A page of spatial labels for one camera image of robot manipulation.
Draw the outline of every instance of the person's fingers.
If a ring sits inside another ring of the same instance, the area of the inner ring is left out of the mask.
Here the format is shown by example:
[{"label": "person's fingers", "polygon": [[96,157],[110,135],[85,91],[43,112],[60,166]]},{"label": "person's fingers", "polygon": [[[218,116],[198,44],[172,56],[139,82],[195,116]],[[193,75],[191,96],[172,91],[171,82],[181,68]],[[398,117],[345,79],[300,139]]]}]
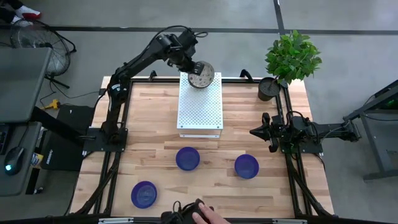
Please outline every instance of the person's fingers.
[{"label": "person's fingers", "polygon": [[211,223],[217,223],[217,221],[222,218],[219,214],[215,213],[211,208],[202,203],[199,203],[199,208]]},{"label": "person's fingers", "polygon": [[196,212],[192,213],[192,218],[193,218],[193,221],[195,221],[195,223],[197,223],[197,224],[208,224]]}]

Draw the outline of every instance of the gray floor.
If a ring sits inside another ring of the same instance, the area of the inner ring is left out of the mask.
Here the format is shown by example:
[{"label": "gray floor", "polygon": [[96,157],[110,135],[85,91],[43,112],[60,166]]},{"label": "gray floor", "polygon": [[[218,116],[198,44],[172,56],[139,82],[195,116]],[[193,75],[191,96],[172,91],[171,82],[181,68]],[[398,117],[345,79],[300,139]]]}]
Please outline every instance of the gray floor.
[{"label": "gray floor", "polygon": [[[277,28],[272,0],[25,0],[41,10],[42,20],[64,26]],[[398,30],[395,0],[280,0],[286,29]],[[62,32],[76,43],[78,52],[59,80],[71,85],[65,93],[76,96],[96,91],[104,75],[135,57],[150,32]],[[195,60],[206,60],[224,76],[248,69],[266,76],[264,55],[277,34],[210,33],[200,39]],[[360,107],[380,88],[398,78],[396,35],[312,35],[322,52],[323,64],[315,78],[305,81],[313,119],[334,123]],[[156,62],[140,75],[156,70],[159,75],[178,75],[174,68]],[[41,96],[50,92],[45,82]],[[45,100],[49,103],[53,97]],[[62,103],[92,106],[96,95]],[[335,213],[341,217],[398,222],[398,178],[363,182],[362,176],[377,171],[364,136],[357,143],[326,139],[326,176]],[[42,195],[0,198],[0,219],[63,215],[68,207],[76,173],[50,172],[43,176]]]}]

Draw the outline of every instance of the black pot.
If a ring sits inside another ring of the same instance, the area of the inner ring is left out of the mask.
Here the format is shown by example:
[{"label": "black pot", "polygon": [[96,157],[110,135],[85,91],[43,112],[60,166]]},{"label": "black pot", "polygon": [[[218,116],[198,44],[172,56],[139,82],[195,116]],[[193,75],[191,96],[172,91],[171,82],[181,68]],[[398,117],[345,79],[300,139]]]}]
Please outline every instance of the black pot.
[{"label": "black pot", "polygon": [[280,85],[272,77],[265,77],[259,83],[258,96],[262,101],[269,101],[280,92]]}]

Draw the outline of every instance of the potted plant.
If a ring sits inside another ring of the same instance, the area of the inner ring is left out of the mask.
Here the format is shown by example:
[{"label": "potted plant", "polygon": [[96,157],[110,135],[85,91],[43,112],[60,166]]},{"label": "potted plant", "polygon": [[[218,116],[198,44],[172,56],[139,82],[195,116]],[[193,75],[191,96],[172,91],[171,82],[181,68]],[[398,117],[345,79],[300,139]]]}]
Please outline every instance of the potted plant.
[{"label": "potted plant", "polygon": [[275,76],[260,81],[258,96],[263,101],[271,100],[280,92],[280,84],[285,81],[303,80],[318,70],[322,60],[318,49],[308,41],[310,37],[294,30],[290,35],[282,35],[268,48],[267,72]]}]

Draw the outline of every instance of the wooden table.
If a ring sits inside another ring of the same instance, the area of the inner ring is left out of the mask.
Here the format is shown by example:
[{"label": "wooden table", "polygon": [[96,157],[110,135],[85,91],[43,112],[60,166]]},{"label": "wooden table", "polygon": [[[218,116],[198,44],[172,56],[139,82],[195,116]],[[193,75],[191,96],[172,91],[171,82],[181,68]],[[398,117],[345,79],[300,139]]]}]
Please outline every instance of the wooden table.
[{"label": "wooden table", "polygon": [[[102,87],[108,82],[109,77],[104,77]],[[311,118],[304,83],[293,82],[289,91],[293,109]],[[108,98],[104,96],[96,108],[94,127],[105,120],[107,108]],[[178,83],[134,84],[127,119],[129,135],[119,166],[112,216],[160,217],[172,209],[174,201],[185,205],[196,198],[214,206],[223,217],[294,216],[284,155],[280,151],[270,153],[268,142],[249,134],[250,129],[261,125],[263,112],[277,114],[275,100],[258,99],[257,84],[223,84],[224,130],[219,139],[180,138],[177,110]],[[200,153],[200,165],[191,172],[180,170],[175,163],[177,151],[185,146]],[[245,153],[253,155],[260,165],[258,175],[250,180],[234,172],[235,159]],[[77,211],[97,187],[103,157],[103,152],[94,152],[83,161],[71,212]],[[312,154],[302,157],[308,187],[333,213],[321,162]],[[155,204],[147,209],[136,208],[130,198],[132,188],[143,180],[153,182],[158,191]],[[101,211],[107,192],[105,189]],[[304,211],[301,196],[299,200]]]}]

